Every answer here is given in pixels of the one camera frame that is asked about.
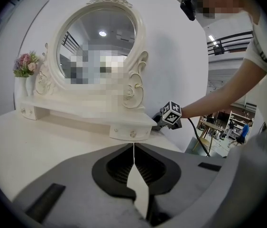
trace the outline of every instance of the gray surface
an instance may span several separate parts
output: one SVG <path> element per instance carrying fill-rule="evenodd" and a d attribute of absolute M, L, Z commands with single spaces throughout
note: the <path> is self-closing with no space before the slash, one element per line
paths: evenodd
<path fill-rule="evenodd" d="M 170 216 L 176 216 L 191 206 L 217 176 L 218 172 L 198 167 L 198 164 L 205 162 L 222 166 L 225 162 L 222 158 L 178 153 L 149 144 L 143 146 L 173 160 L 181 168 L 181 178 L 173 189 L 167 194 L 156 196 L 160 210 Z"/>
<path fill-rule="evenodd" d="M 231 188 L 208 227 L 238 226 L 259 205 L 266 193 L 267 132 L 264 132 L 242 147 Z"/>
<path fill-rule="evenodd" d="M 160 228 L 236 227 L 267 192 L 267 132 L 232 148 L 204 194 Z"/>
<path fill-rule="evenodd" d="M 125 144 L 63 161 L 24 188 L 13 203 L 17 208 L 27 210 L 46 188 L 52 183 L 58 183 L 65 185 L 66 189 L 45 219 L 43 224 L 46 227 L 150 227 L 131 200 L 111 197 L 93 181 L 91 170 L 94 163 L 123 146 Z M 197 165 L 201 162 L 223 165 L 225 161 L 169 151 L 148 144 L 144 146 L 174 160 L 182 170 L 181 178 L 174 188 L 167 194 L 156 196 L 161 210 L 171 216 L 191 206 L 215 179 L 217 172 Z"/>
<path fill-rule="evenodd" d="M 150 227 L 138 213 L 132 200 L 109 196 L 92 178 L 94 163 L 125 145 L 105 148 L 63 161 L 24 188 L 14 199 L 14 205 L 21 210 L 27 210 L 54 182 L 65 185 L 66 189 L 44 220 L 45 227 Z"/>

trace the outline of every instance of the white wall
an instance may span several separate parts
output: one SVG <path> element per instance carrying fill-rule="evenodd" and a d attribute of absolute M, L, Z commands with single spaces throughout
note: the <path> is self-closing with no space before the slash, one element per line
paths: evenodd
<path fill-rule="evenodd" d="M 33 22 L 21 52 L 31 49 L 38 54 L 45 52 L 45 43 L 50 42 L 54 31 L 88 1 L 50 0 Z M 128 2 L 139 11 L 146 25 L 145 50 L 149 59 L 142 74 L 146 113 L 153 116 L 169 100 L 185 106 L 204 96 L 208 56 L 205 33 L 200 24 L 190 21 L 176 0 Z M 163 131 L 184 151 L 194 132 L 188 120 L 182 122 L 182 129 Z"/>
<path fill-rule="evenodd" d="M 209 62 L 208 86 L 206 94 L 209 94 L 215 89 L 225 85 L 241 67 L 242 62 L 242 58 Z M 257 88 L 258 86 L 255 86 L 246 95 L 237 100 L 236 103 L 245 104 L 246 102 L 257 105 L 257 97 L 259 94 Z"/>
<path fill-rule="evenodd" d="M 83 24 L 80 19 L 74 22 L 68 29 L 68 32 L 76 40 L 79 45 L 86 44 L 88 42 L 88 37 L 85 35 L 85 31 L 82 28 Z"/>
<path fill-rule="evenodd" d="M 23 0 L 0 36 L 0 115 L 14 110 L 13 65 L 22 41 L 38 12 L 48 0 Z"/>
<path fill-rule="evenodd" d="M 61 49 L 59 51 L 60 54 L 62 54 L 64 57 L 71 60 L 71 56 L 75 56 L 71 51 L 69 51 L 65 46 L 61 45 Z"/>
<path fill-rule="evenodd" d="M 248 13 L 243 11 L 232 16 L 229 15 L 228 18 L 215 21 L 203 27 L 203 29 L 206 33 L 207 42 L 210 42 L 209 35 L 212 35 L 215 39 L 219 39 L 221 37 L 251 31 L 252 23 Z"/>

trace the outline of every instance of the black cable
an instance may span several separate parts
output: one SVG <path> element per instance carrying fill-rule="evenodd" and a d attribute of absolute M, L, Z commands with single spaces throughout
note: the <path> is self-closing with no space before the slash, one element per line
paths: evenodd
<path fill-rule="evenodd" d="M 209 155 L 207 149 L 205 148 L 205 146 L 204 146 L 203 143 L 201 142 L 200 137 L 198 136 L 198 133 L 196 132 L 196 128 L 195 128 L 193 122 L 190 120 L 190 118 L 188 118 L 188 120 L 189 120 L 190 123 L 192 124 L 192 127 L 193 127 L 193 129 L 194 129 L 194 133 L 195 133 L 195 136 L 196 136 L 197 140 L 200 142 L 200 144 L 201 144 L 203 150 L 206 152 L 207 156 L 210 157 L 210 155 Z"/>

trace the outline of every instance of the ceiling light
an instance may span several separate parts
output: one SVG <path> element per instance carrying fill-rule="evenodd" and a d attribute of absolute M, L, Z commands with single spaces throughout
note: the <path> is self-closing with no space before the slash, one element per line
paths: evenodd
<path fill-rule="evenodd" d="M 99 32 L 99 35 L 100 35 L 100 36 L 106 36 L 107 34 L 106 34 L 104 31 L 100 31 L 100 32 Z"/>
<path fill-rule="evenodd" d="M 217 45 L 217 43 L 214 41 L 213 36 L 208 36 L 208 37 L 209 37 L 209 39 L 210 39 L 211 41 L 213 41 L 213 44 L 214 44 L 214 45 Z"/>

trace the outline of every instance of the white vase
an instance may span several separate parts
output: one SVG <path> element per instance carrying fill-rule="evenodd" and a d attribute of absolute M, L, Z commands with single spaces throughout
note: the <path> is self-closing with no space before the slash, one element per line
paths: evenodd
<path fill-rule="evenodd" d="M 28 96 L 28 92 L 27 92 L 27 88 L 26 88 L 26 81 L 27 81 L 27 78 L 25 78 L 25 77 L 19 77 L 18 78 L 18 91 L 17 91 L 17 95 L 16 95 L 17 99 Z"/>
<path fill-rule="evenodd" d="M 33 95 L 35 79 L 36 79 L 36 74 L 31 75 L 31 76 L 29 76 L 27 78 L 26 89 L 27 89 L 27 92 L 28 92 L 28 96 L 32 96 Z"/>

